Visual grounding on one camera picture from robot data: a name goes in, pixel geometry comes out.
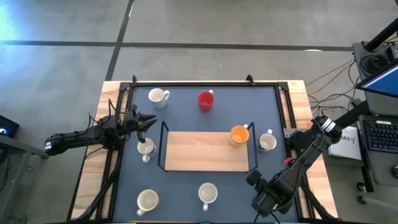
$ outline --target wooden board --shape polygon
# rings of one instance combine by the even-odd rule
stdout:
[[[228,132],[169,131],[165,170],[249,171],[248,145],[231,145]]]
[[[138,81],[138,83],[170,83],[179,81]],[[248,83],[249,81],[242,80],[224,80],[224,81],[180,81],[180,82],[192,82],[192,83]],[[308,102],[307,91],[305,89],[305,84],[303,80],[256,80],[256,83],[270,83],[270,82],[287,82],[289,84],[290,99],[293,106],[293,112],[295,117],[295,122],[297,128],[310,128],[312,123],[312,114],[310,109],[310,103]],[[114,105],[116,104],[119,87],[121,81],[109,81],[104,82],[101,91],[101,97],[99,99],[98,109],[96,113],[96,119],[102,118],[108,114],[108,99],[112,99]],[[289,119],[289,112],[287,110],[286,96],[283,91],[281,91],[282,106],[284,109],[284,118],[288,128],[291,128],[291,122]],[[124,107],[127,97],[123,98],[122,107]],[[76,200],[73,203],[73,212],[71,218],[77,218],[85,208],[93,201],[99,189],[101,188],[101,174],[104,170],[104,163],[106,159],[106,154],[102,153],[96,157],[89,157],[85,160],[83,164],[82,175],[80,181],[78,182]],[[335,206],[335,201],[331,192],[328,174],[326,173],[325,163],[323,161],[322,155],[313,163],[311,168],[307,171],[308,182],[311,191],[314,193],[319,202],[324,206],[324,208],[334,217],[337,217],[337,211]],[[305,203],[304,195],[299,189],[300,199],[303,209],[303,217],[308,218],[307,206]],[[105,200],[105,206],[109,206],[109,195],[107,194]]]

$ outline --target black mat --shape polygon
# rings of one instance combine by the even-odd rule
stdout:
[[[156,114],[158,122],[150,128],[146,137],[152,138],[157,147],[160,140],[161,121],[170,131],[230,131],[239,124],[256,125],[257,139],[272,129],[278,145],[267,154],[258,154],[258,170],[270,179],[286,166],[282,126],[273,86],[223,86],[223,87],[162,87],[170,91],[170,99],[162,110],[153,107],[148,99],[152,88],[134,89],[132,103],[144,114]],[[215,104],[208,113],[202,113],[197,105],[201,91],[214,90]],[[187,221],[187,222],[253,222],[256,212],[251,202],[256,196],[253,187],[246,183],[244,172],[164,172],[157,166],[155,155],[148,163],[142,162],[137,151],[137,138],[132,135],[124,148],[119,179],[115,222],[127,221]],[[252,136],[249,139],[250,166],[254,165]],[[211,182],[218,189],[218,198],[203,212],[198,197],[201,184]],[[155,190],[160,197],[159,206],[138,217],[137,196],[144,189]],[[285,215],[275,213],[281,222],[297,222],[295,205]],[[272,216],[259,217],[258,222],[274,222]]]

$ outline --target mug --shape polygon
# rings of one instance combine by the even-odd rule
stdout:
[[[203,211],[207,211],[209,204],[217,199],[217,188],[212,183],[204,183],[199,187],[199,198],[203,202]]]
[[[170,97],[168,90],[163,91],[160,88],[154,88],[148,94],[149,100],[154,104],[155,108],[162,109],[166,106],[167,100]]]
[[[159,204],[159,196],[154,190],[143,190],[137,198],[138,211],[137,215],[141,216],[146,212],[155,209]]]
[[[229,141],[233,146],[239,147],[248,141],[249,135],[247,124],[244,126],[238,125],[231,129]]]
[[[198,95],[198,105],[202,112],[208,112],[211,110],[214,104],[214,93],[213,90],[204,91]]]
[[[152,139],[145,138],[145,143],[138,142],[137,150],[142,154],[142,161],[149,162],[149,159],[154,156],[156,152],[156,145]]]
[[[257,150],[259,152],[269,152],[276,147],[276,138],[272,135],[272,130],[268,129],[265,134],[262,134],[257,143]]]

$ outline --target black metal frame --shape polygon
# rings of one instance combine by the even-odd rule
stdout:
[[[361,158],[363,160],[363,166],[361,167],[361,172],[363,176],[363,183],[365,185],[366,192],[374,192],[373,182],[371,178],[370,168],[368,165],[368,154],[366,153],[366,147],[363,145],[362,141],[359,141],[359,151],[361,153]]]
[[[126,109],[128,110],[128,108],[130,107],[130,105],[132,104],[132,94],[133,94],[133,89],[135,87],[140,87],[140,86],[273,86],[275,89],[275,93],[277,96],[277,106],[278,106],[278,110],[279,110],[279,115],[280,115],[280,123],[282,128],[286,128],[286,122],[285,122],[285,117],[284,117],[284,109],[282,106],[282,102],[281,102],[281,95],[279,93],[280,89],[283,89],[285,91],[285,97],[286,97],[286,102],[287,102],[287,109],[289,112],[289,119],[290,122],[292,124],[292,127],[296,127],[295,124],[295,118],[294,118],[294,112],[293,112],[293,106],[292,106],[292,102],[290,99],[290,93],[289,93],[289,88],[288,88],[288,84],[287,82],[280,82],[280,83],[275,83],[275,82],[262,82],[262,83],[254,83],[254,81],[249,81],[249,82],[240,82],[240,83],[236,83],[236,82],[190,82],[190,81],[186,81],[186,82],[150,82],[150,83],[144,83],[144,82],[136,82],[137,79],[135,78],[135,76],[133,76],[133,82],[132,83],[121,83],[120,88],[119,88],[119,96],[118,96],[118,105],[121,104],[122,102],[122,98],[123,98],[123,93],[126,89],[129,89],[129,94],[127,97],[127,103],[126,103]],[[162,122],[162,129],[166,128],[167,130],[168,127],[167,125]],[[121,164],[121,159],[123,156],[123,150],[124,148],[121,147],[119,148],[119,153],[118,153],[118,158],[116,161],[116,165],[115,165],[115,170],[116,172],[116,176],[114,178],[114,182],[113,182],[113,188],[112,188],[112,192],[111,192],[111,200],[110,200],[110,206],[109,206],[109,211],[108,211],[108,217],[107,218],[100,218],[100,219],[95,219],[95,220],[90,220],[89,223],[109,223],[113,221],[113,214],[114,214],[114,205],[116,203],[116,194],[117,194],[117,188],[118,188],[118,180],[119,180],[119,175],[120,175],[120,168],[121,166],[117,166],[118,164]],[[292,156],[292,152],[289,149],[286,149],[286,155],[287,157]],[[307,179],[307,175],[305,175],[304,177],[304,182],[305,184],[308,184],[308,179]],[[300,198],[299,196],[296,196],[295,198],[295,207],[296,207],[296,213],[298,216],[298,221],[299,222],[305,222],[305,223],[330,223],[330,221],[327,220],[319,220],[315,218],[315,213],[314,213],[314,209],[311,206],[310,202],[308,201],[307,196],[305,196],[306,201],[307,201],[307,207],[308,207],[308,212],[310,215],[310,218],[305,218],[303,217],[303,210],[301,207],[301,203],[300,203]],[[74,203],[71,204],[70,210],[73,209]],[[343,221],[337,221],[338,223],[350,223],[350,222],[343,222]]]
[[[160,160],[161,160],[161,155],[162,155],[162,146],[163,146],[163,135],[164,135],[164,128],[167,130],[167,132],[169,132],[169,127],[167,127],[166,122],[162,121],[162,125],[160,127],[160,140],[159,140],[159,153],[157,155],[157,166],[159,166],[164,172],[168,172],[168,170],[166,170],[164,167],[162,167],[162,165],[160,164]],[[250,169],[250,164],[249,164],[249,171],[247,171],[246,173],[254,170],[255,168],[257,168],[259,166],[259,162],[257,159],[257,146],[256,146],[256,131],[255,131],[255,126],[254,126],[254,122],[251,122],[250,125],[248,126],[248,130],[250,130],[250,128],[252,128],[252,136],[253,136],[253,150],[254,150],[254,167]]]
[[[280,116],[280,124],[282,129],[286,128],[286,122],[285,122],[285,117],[284,117],[284,109],[283,109],[283,105],[282,105],[282,101],[281,101],[281,95],[279,90],[283,89],[285,91],[285,96],[287,96],[286,101],[287,101],[287,108],[289,111],[289,117],[290,117],[290,122],[292,124],[294,124],[295,126],[295,120],[294,120],[294,114],[293,114],[293,107],[292,107],[292,102],[290,100],[290,93],[289,93],[289,88],[288,88],[288,83],[287,82],[262,82],[262,83],[254,83],[254,82],[240,82],[240,83],[235,83],[235,82],[228,82],[225,81],[223,83],[220,82],[190,82],[190,81],[186,81],[186,82],[149,82],[149,83],[144,83],[144,82],[133,82],[133,86],[134,87],[144,87],[144,86],[150,86],[150,87],[166,87],[166,86],[272,86],[274,87],[275,93],[276,93],[276,100],[277,100],[277,106],[278,106],[278,110],[279,110],[279,116]],[[161,138],[164,135],[163,134],[163,128],[166,128],[166,130],[169,130],[166,123],[162,122],[162,130],[161,130]],[[287,157],[291,157],[292,153],[289,149],[286,149],[286,155]],[[295,204],[296,204],[296,212],[297,212],[297,216],[298,219],[303,218],[303,213],[302,213],[302,208],[301,208],[301,203],[300,203],[300,199],[299,196],[297,196],[295,198]],[[114,200],[111,202],[111,207],[114,208]]]
[[[119,94],[118,94],[118,101],[116,102],[116,110],[115,110],[115,116],[118,118],[121,114],[121,107],[122,107],[122,102],[123,102],[123,94],[126,90],[128,90],[128,95],[127,95],[127,102],[126,102],[126,111],[130,109],[131,106],[131,100],[132,100],[132,93],[133,93],[133,87],[134,83],[121,83],[119,87]],[[124,149],[124,141],[121,141],[118,146],[116,146],[118,150],[118,156],[116,158],[116,163],[113,169],[113,172],[115,173],[115,176],[110,177],[109,172],[111,170],[111,161],[112,161],[112,156],[113,156],[113,151],[108,150],[108,153],[106,155],[106,160],[105,160],[105,165],[104,165],[104,172],[103,172],[103,178],[101,181],[101,190],[105,185],[109,184],[108,180],[110,178],[112,179],[111,185],[113,185],[111,189],[111,198],[110,198],[110,204],[109,204],[109,210],[108,210],[108,216],[106,218],[102,218],[102,211],[103,211],[103,205],[104,205],[104,197],[99,198],[99,203],[98,207],[96,208],[96,215],[95,215],[95,221],[98,223],[106,223],[106,222],[111,222],[112,217],[113,217],[113,212],[114,212],[114,203],[116,201],[116,193],[117,193],[117,187],[118,187],[118,182],[119,182],[119,174],[120,174],[120,169],[121,169],[121,159],[123,156],[123,149]],[[76,200],[76,195],[78,192],[79,184],[80,184],[80,177],[83,172],[83,167],[85,163],[85,158],[82,162],[80,173],[79,173],[79,179],[78,182],[76,183],[75,191],[73,193],[73,198],[72,202],[69,208],[67,220],[70,220],[72,217],[72,212],[73,208],[75,205],[75,200]]]

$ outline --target concrete floor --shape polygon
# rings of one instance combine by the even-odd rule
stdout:
[[[0,40],[115,42],[128,0],[0,0]],[[348,47],[393,21],[393,0],[136,0],[125,42],[319,45]],[[0,114],[21,125],[17,138],[36,147],[52,133],[83,129],[94,114],[114,47],[0,45]],[[235,80],[309,82],[351,60],[351,52],[122,48],[112,80]],[[352,77],[358,76],[356,67]],[[307,87],[322,87],[330,75]],[[317,93],[352,87],[347,73]],[[364,99],[357,91],[357,97]],[[344,106],[338,98],[325,105]],[[343,110],[325,110],[332,118]],[[66,219],[83,150],[35,159],[16,200],[28,223]],[[327,164],[339,217],[397,223],[393,214],[356,202],[358,167]],[[376,186],[374,198],[398,203],[396,189]]]

